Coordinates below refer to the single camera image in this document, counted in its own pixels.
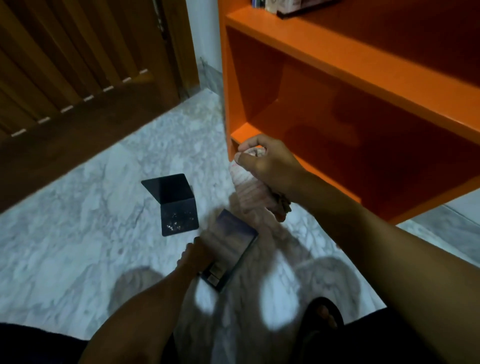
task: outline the bookshelf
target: bookshelf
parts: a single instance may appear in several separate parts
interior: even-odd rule
[[[480,187],[475,1],[343,0],[287,20],[218,3],[230,158],[280,138],[392,223]]]

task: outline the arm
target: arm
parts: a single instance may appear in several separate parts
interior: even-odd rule
[[[195,238],[172,273],[131,298],[102,325],[80,363],[159,363],[190,282],[212,260]]]
[[[265,157],[236,161],[302,205],[345,251],[389,306],[450,363],[480,362],[480,269],[390,225],[335,187],[305,171],[285,145],[258,135]]]

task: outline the black slipper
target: black slipper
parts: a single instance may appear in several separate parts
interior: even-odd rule
[[[332,315],[335,320],[337,328],[334,329],[330,327],[327,320],[320,317],[317,313],[317,309],[320,306],[325,306],[328,309],[328,314]],[[291,363],[296,363],[297,358],[300,356],[302,352],[303,346],[306,341],[309,340],[313,335],[322,333],[322,334],[334,334],[336,330],[343,327],[343,318],[342,314],[338,310],[337,306],[330,301],[328,298],[325,297],[318,297],[315,298],[310,304],[308,305],[305,313],[303,314],[303,318],[300,324],[300,329],[297,334],[297,339],[295,341],[295,345],[292,350],[292,355],[290,357]]]

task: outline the wall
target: wall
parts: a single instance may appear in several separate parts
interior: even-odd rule
[[[186,0],[197,63],[204,60],[222,72],[217,0]]]
[[[446,205],[480,225],[480,189],[450,201]]]

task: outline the person's left arm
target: person's left arm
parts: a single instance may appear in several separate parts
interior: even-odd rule
[[[212,260],[208,248],[195,238],[172,273],[131,298],[102,325],[79,363],[159,363],[190,282]]]

